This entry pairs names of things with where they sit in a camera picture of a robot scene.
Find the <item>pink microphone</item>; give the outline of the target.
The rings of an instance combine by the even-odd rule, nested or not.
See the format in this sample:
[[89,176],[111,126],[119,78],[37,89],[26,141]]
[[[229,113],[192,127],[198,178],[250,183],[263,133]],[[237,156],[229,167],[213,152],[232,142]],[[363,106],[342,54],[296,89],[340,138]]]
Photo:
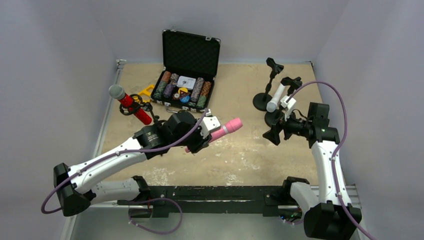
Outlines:
[[[243,126],[243,123],[241,121],[240,118],[234,118],[230,121],[228,121],[225,124],[221,124],[221,128],[218,130],[215,130],[214,132],[211,132],[211,136],[212,139],[210,140],[210,142],[208,143],[208,145],[218,139],[220,139],[221,137],[231,134],[233,132],[236,132],[237,130],[239,130],[241,127]],[[186,153],[190,153],[189,151],[189,147],[185,148],[185,152]]]

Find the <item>black tripod shock mount stand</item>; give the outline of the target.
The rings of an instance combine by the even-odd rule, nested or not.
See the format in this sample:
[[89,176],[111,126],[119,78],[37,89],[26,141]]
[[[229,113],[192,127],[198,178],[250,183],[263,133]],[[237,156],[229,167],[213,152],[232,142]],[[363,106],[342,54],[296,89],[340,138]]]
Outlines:
[[160,122],[160,117],[153,112],[153,106],[149,102],[144,102],[140,95],[125,93],[118,101],[119,111],[124,116],[134,116],[146,126]]

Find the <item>red glitter microphone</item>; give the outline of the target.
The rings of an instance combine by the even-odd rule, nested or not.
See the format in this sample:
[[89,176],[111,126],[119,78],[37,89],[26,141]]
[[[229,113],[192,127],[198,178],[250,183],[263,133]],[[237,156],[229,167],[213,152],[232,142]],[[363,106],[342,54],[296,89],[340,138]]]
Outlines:
[[143,110],[142,99],[137,94],[128,95],[119,84],[113,84],[108,89],[109,95],[119,101],[119,111],[124,116],[135,116],[144,125],[152,123],[152,118]]

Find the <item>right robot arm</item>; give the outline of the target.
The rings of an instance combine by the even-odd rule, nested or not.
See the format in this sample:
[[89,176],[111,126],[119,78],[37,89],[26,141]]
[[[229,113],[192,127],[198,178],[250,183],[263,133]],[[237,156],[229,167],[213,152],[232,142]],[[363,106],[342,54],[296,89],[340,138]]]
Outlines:
[[303,178],[289,177],[283,182],[285,195],[294,199],[302,211],[305,235],[321,240],[349,240],[362,220],[347,193],[339,163],[341,144],[338,130],[329,125],[330,107],[311,102],[306,116],[297,117],[293,106],[280,107],[280,118],[271,124],[263,137],[275,145],[280,133],[288,140],[292,135],[304,137],[313,155],[319,181],[319,194]]

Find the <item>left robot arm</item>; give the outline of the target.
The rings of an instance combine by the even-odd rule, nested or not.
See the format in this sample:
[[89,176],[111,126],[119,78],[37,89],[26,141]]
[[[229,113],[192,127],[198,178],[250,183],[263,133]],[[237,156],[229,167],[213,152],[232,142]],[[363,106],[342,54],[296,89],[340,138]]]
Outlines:
[[147,192],[141,177],[122,182],[105,182],[132,165],[166,154],[172,147],[187,147],[193,154],[206,148],[212,133],[221,127],[209,112],[195,118],[190,112],[173,113],[167,120],[144,126],[112,150],[83,163],[65,163],[53,169],[54,187],[65,217],[85,211],[89,206],[113,200],[136,201]]

